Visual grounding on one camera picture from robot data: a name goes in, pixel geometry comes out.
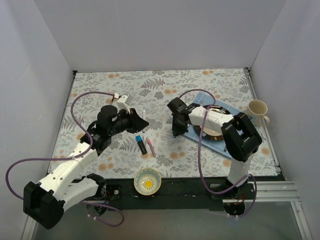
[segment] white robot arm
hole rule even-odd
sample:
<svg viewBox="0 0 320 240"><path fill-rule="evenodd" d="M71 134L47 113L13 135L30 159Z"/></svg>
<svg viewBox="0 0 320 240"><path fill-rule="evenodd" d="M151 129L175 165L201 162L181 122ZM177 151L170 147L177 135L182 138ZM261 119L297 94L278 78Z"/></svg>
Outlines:
<svg viewBox="0 0 320 240"><path fill-rule="evenodd" d="M54 227L73 205L89 197L101 199L105 195L106 181L94 173L70 184L111 144L111 137L123 131L137 133L149 125L134 108L129 108L128 96L121 96L117 105L119 112L115 106L103 106L97 120L89 125L87 131L93 139L91 148L90 138L83 136L69 155L71 160L63 161L46 177L24 187L23 211L46 229Z"/></svg>
<svg viewBox="0 0 320 240"><path fill-rule="evenodd" d="M172 133L174 137L186 133L189 125L202 126L207 111L203 106L195 103L187 106L178 97L167 106L173 115ZM223 135L226 149L232 156L226 184L219 187L217 192L223 191L248 174L251 160L262 143L262 139L248 116L242 112L231 115L210 110L207 113L204 127ZM247 180L248 178L245 178L239 182L234 191L240 191Z"/></svg>

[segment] cup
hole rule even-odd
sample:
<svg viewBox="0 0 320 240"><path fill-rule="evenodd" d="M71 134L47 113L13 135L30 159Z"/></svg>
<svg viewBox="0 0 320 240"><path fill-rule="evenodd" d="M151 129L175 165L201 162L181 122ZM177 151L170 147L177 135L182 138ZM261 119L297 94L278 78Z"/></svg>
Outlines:
<svg viewBox="0 0 320 240"><path fill-rule="evenodd" d="M266 116L268 112L268 106L261 100L252 100L249 102L245 114L249 117L253 125L257 126L267 126L270 123L269 117Z"/></svg>

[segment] patterned table surface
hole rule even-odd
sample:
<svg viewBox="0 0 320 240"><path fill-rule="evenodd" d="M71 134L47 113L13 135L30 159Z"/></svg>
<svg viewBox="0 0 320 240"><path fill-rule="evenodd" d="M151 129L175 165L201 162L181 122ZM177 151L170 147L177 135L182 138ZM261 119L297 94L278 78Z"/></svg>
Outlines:
<svg viewBox="0 0 320 240"><path fill-rule="evenodd" d="M173 138L171 132L172 117L167 104L183 92L190 89L206 89L215 97L239 110L243 110L253 99L249 83L243 69L206 69L206 70L169 70L169 71L129 71L129 72L92 72L77 73L68 99L61 129L54 150L55 158L68 156L79 139L82 130L76 126L70 108L75 98L84 92L102 91L130 94L133 96L130 107L142 116L146 111L146 120L150 125L142 134L149 137L156 152L142 155L133 134L123 132L112 137L112 144L89 164L79 175L96 173L104 178L134 178L142 168L151 167L164 178L199 177L197 165L197 143L179 136ZM191 103L197 92L186 94L182 100ZM90 94L81 98L74 113L85 127L93 122L100 108L109 104L111 97ZM263 143L255 154L249 172L256 176L275 176L274 156L263 127L257 128ZM51 161L49 171L56 168L59 161ZM205 177L225 177L229 173L231 161L203 147L201 166Z"/></svg>

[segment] blue marker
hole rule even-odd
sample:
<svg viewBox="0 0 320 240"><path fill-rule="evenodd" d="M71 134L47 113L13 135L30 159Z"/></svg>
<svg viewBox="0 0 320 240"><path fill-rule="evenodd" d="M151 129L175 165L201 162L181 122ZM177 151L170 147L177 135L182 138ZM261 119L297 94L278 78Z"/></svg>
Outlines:
<svg viewBox="0 0 320 240"><path fill-rule="evenodd" d="M136 139L136 142L138 143L138 146L139 146L142 154L143 155L146 154L147 153L147 149L146 149L146 146L145 146L144 142L141 139L141 136L140 135L135 136L135 139Z"/></svg>

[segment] white wall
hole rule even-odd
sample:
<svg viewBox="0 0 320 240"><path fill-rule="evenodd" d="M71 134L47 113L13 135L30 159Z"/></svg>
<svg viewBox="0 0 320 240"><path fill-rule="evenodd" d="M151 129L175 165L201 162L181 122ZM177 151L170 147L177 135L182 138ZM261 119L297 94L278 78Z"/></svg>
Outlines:
<svg viewBox="0 0 320 240"><path fill-rule="evenodd" d="M72 70L250 67L286 0L34 0Z"/></svg>
<svg viewBox="0 0 320 240"><path fill-rule="evenodd" d="M286 1L252 79L269 106L281 169L297 184L313 238L320 239L320 1Z"/></svg>
<svg viewBox="0 0 320 240"><path fill-rule="evenodd" d="M13 162L50 157L72 82L72 71L32 0L0 0L0 233L20 239L27 216L23 202L5 184ZM22 195L48 163L23 163L12 170Z"/></svg>

